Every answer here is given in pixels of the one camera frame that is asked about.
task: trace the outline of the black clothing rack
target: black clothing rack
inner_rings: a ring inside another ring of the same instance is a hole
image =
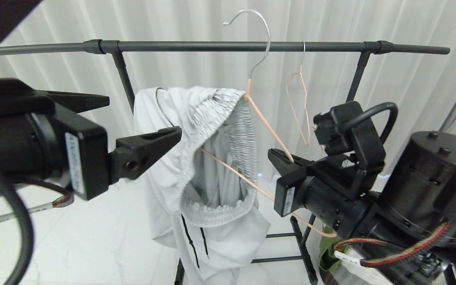
[[[122,42],[120,40],[87,40],[83,43],[46,44],[0,47],[0,55],[58,53],[58,52],[87,52],[93,54],[112,54],[114,63],[124,87],[128,103],[133,111],[135,94],[131,86],[128,71],[123,57],[123,52],[264,52],[266,42]],[[347,43],[347,42],[272,42],[271,52],[360,52],[355,75],[351,83],[346,102],[355,98],[358,85],[371,54],[385,54],[391,52],[422,53],[422,54],[449,54],[448,47],[397,45],[385,40],[376,42]],[[313,224],[315,216],[311,215],[309,223]],[[312,285],[318,283],[311,257],[306,248],[306,241],[311,231],[307,228],[304,235],[298,227],[295,217],[290,219],[292,233],[269,234],[267,238],[281,238],[294,236],[300,249],[299,256],[283,256],[276,258],[259,258],[252,263],[303,260],[309,281]],[[179,261],[174,285],[182,285],[184,267]]]

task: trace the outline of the silver hook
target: silver hook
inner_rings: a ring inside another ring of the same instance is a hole
[[[300,61],[300,66],[304,65],[304,57],[306,56],[306,42],[304,43],[304,54],[302,54],[302,60]]]
[[[230,21],[230,22],[225,22],[223,23],[223,26],[229,26],[233,23],[233,21],[235,21],[235,19],[240,15],[240,14],[244,14],[244,13],[255,13],[257,14],[261,20],[263,21],[263,23],[265,24],[265,27],[266,27],[266,34],[267,34],[267,40],[266,40],[266,49],[265,49],[265,56],[263,56],[263,58],[257,63],[255,64],[255,66],[253,67],[253,69],[251,69],[251,73],[249,74],[249,79],[252,79],[253,77],[253,71],[255,70],[255,68],[257,68],[257,66],[262,62],[264,61],[264,59],[266,58],[266,56],[268,55],[268,51],[270,50],[270,30],[268,29],[268,24],[266,23],[265,21],[265,18],[263,18],[263,16],[258,12],[258,11],[255,11],[253,9],[242,9],[240,10],[236,15],[235,17],[233,17],[233,19]]]

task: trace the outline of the floor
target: floor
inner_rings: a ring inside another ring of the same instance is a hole
[[[266,181],[261,180],[259,185],[273,192]],[[27,202],[38,204],[40,195],[33,191],[23,196]],[[269,233],[291,231],[289,218],[280,218],[266,197],[258,198],[260,211],[272,224]],[[175,250],[145,237],[148,235],[143,222],[146,217],[142,217],[144,211],[139,199],[141,196],[134,189],[119,187],[88,203],[75,202],[70,209],[33,214],[36,251],[21,284],[172,285],[177,268]],[[0,211],[6,208],[1,203]],[[302,213],[308,219],[307,212]],[[0,284],[15,263],[19,248],[17,234],[15,223],[0,224]],[[308,247],[313,258],[317,256],[313,251],[318,240],[317,234],[311,233]],[[256,258],[299,254],[295,238],[282,237],[267,239]],[[307,284],[304,264],[299,260],[251,264],[241,269],[237,282],[237,285]],[[184,285],[190,285],[187,278]]]

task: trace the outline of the drawstring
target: drawstring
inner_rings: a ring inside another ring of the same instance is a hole
[[[193,248],[193,252],[195,253],[195,259],[197,261],[197,267],[199,269],[200,268],[200,264],[198,263],[198,256],[196,254],[195,245],[193,245],[193,241],[192,241],[192,239],[190,237],[190,233],[188,232],[188,226],[186,226],[186,220],[184,219],[184,216],[183,215],[180,215],[180,216],[182,218],[182,224],[184,225],[184,230],[186,231],[186,236],[188,237],[188,240],[190,241],[190,245]]]
[[[207,255],[207,258],[209,258],[209,251],[207,250],[207,240],[205,239],[205,233],[203,232],[203,228],[200,228],[199,230],[201,231],[201,237],[203,238],[203,246],[205,247],[205,254]]]
[[[198,269],[200,268],[200,264],[198,263],[198,256],[196,254],[196,249],[195,245],[193,245],[193,241],[190,237],[190,233],[188,232],[188,226],[186,226],[186,220],[184,219],[183,215],[180,215],[182,218],[182,224],[184,225],[184,231],[186,232],[186,236],[188,237],[188,240],[190,242],[191,247],[193,248],[193,253],[195,254],[195,260],[197,262],[197,267]],[[209,251],[207,250],[207,240],[205,239],[205,233],[203,232],[203,228],[199,229],[201,231],[201,237],[203,238],[203,245],[205,247],[205,254],[207,255],[207,258],[209,257]]]

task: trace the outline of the wire hanger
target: wire hanger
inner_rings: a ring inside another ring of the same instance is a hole
[[[291,153],[290,151],[288,151],[288,148],[286,148],[286,146],[284,145],[284,143],[281,141],[281,139],[279,139],[279,136],[277,136],[276,132],[274,132],[274,130],[272,129],[272,127],[270,126],[270,124],[268,124],[268,121],[265,119],[264,115],[260,112],[260,110],[258,109],[257,105],[255,104],[255,102],[253,101],[253,99],[251,98],[251,80],[252,80],[252,77],[253,77],[253,71],[255,70],[255,68],[257,68],[257,66],[262,63],[262,61],[264,61],[264,59],[266,58],[266,56],[268,55],[268,51],[270,51],[270,30],[268,29],[268,24],[266,23],[265,21],[265,18],[263,18],[263,16],[258,12],[258,11],[255,11],[253,9],[242,9],[240,10],[234,17],[233,19],[230,20],[230,22],[225,22],[223,23],[223,26],[228,26],[228,25],[231,25],[233,23],[233,21],[235,21],[235,19],[241,15],[241,14],[244,14],[244,13],[254,13],[254,14],[257,14],[257,16],[259,16],[261,18],[261,20],[264,22],[265,24],[265,28],[266,28],[266,34],[267,34],[267,41],[266,41],[266,49],[265,49],[265,56],[263,56],[263,58],[255,64],[255,66],[253,66],[253,68],[251,69],[251,72],[249,74],[249,79],[247,80],[247,90],[246,90],[246,94],[244,95],[244,99],[246,101],[249,101],[249,103],[251,104],[252,108],[255,109],[255,112],[256,114],[258,115],[258,117],[260,117],[261,121],[263,121],[264,125],[266,126],[266,128],[270,131],[270,133],[272,134],[272,136],[275,138],[275,140],[277,140],[277,142],[279,143],[279,145],[281,146],[281,148],[283,149],[284,153],[286,154],[286,156],[288,157],[288,159],[291,161],[291,162],[294,162],[293,161],[293,157],[291,156]]]
[[[288,81],[286,81],[286,95],[288,95],[288,101],[290,102],[291,110],[293,111],[293,116],[295,116],[295,121],[298,126],[298,129],[300,131],[300,135],[302,136],[302,140],[304,141],[304,144],[306,146],[309,146],[311,143],[311,125],[309,124],[309,112],[307,111],[307,89],[306,89],[306,83],[304,82],[304,76],[302,76],[302,67],[304,66],[304,58],[306,56],[306,42],[304,43],[304,54],[302,54],[302,61],[300,62],[300,71],[293,73],[289,78]],[[291,97],[288,92],[288,84],[291,79],[295,75],[300,76],[300,80],[302,81],[302,87],[304,88],[304,111],[306,112],[306,120],[307,120],[307,140],[306,137],[304,136],[304,132],[302,132],[302,127],[300,126],[300,123],[298,122],[298,118],[296,116],[295,108],[293,108],[293,103],[291,103]]]
[[[271,133],[274,135],[274,137],[277,139],[277,141],[281,144],[281,146],[284,148],[285,152],[287,155],[289,155],[289,159],[293,162],[293,157],[291,157],[291,154],[288,152],[288,150],[286,149],[286,147],[284,146],[284,144],[282,143],[282,141],[279,139],[279,137],[277,137],[277,135],[275,134],[275,132],[272,130],[272,128],[270,127],[270,125],[268,124],[268,122],[265,120],[265,118],[263,117],[263,115],[261,115],[261,112],[258,110],[258,107],[255,105],[255,103],[252,101],[251,99],[251,96],[249,96],[249,92],[251,90],[251,78],[252,78],[252,75],[253,75],[253,70],[255,70],[255,67],[257,67],[267,56],[268,54],[268,51],[270,49],[270,31],[268,30],[268,25],[266,24],[265,22],[265,19],[263,18],[263,16],[261,16],[261,14],[258,12],[258,11],[255,11],[255,10],[252,10],[252,9],[243,9],[241,11],[239,11],[235,17],[228,23],[223,23],[224,26],[228,26],[230,25],[234,20],[235,18],[237,18],[240,14],[242,13],[246,13],[246,12],[251,12],[251,13],[255,13],[257,14],[262,20],[263,22],[265,23],[265,27],[266,27],[266,31],[267,31],[267,34],[268,34],[268,41],[267,41],[267,45],[266,45],[266,50],[265,50],[265,56],[253,67],[253,69],[251,70],[251,73],[249,74],[249,79],[248,79],[248,82],[247,82],[247,92],[246,92],[246,96],[245,99],[247,101],[249,101],[251,103],[251,105],[253,106],[253,108],[255,108],[256,110],[256,113],[259,115],[259,117],[264,121],[265,125],[267,126],[267,128],[271,131]],[[252,186],[253,188],[255,188],[256,190],[260,191],[260,193],[262,193],[263,195],[265,195],[268,199],[272,200],[272,202],[275,201],[275,198],[272,197],[269,193],[266,193],[264,190],[262,190],[261,188],[259,188],[255,183],[253,183],[251,180],[249,180],[248,178],[246,178],[244,175],[241,175],[237,170],[233,169],[231,166],[229,166],[228,164],[224,163],[222,160],[220,160],[219,158],[215,157],[214,155],[212,155],[210,152],[206,151],[204,148],[200,148],[200,150],[205,153],[206,155],[208,155],[210,158],[212,158],[213,160],[219,162],[221,165],[223,165],[224,167],[228,168],[231,172],[235,173],[235,175],[237,175],[238,177],[240,177],[242,180],[246,181],[246,183],[248,183],[250,186]],[[310,223],[308,223],[306,220],[302,219],[302,217],[298,216],[296,213],[291,213],[291,215],[293,215],[295,218],[297,218],[297,220],[300,220],[301,222],[303,222],[306,226],[310,227],[311,229],[315,230],[316,232],[318,232],[319,234],[323,235],[323,236],[326,236],[327,238],[334,238],[337,236],[337,234],[335,233],[324,233],[322,230],[319,230],[317,229],[315,226],[311,225]]]

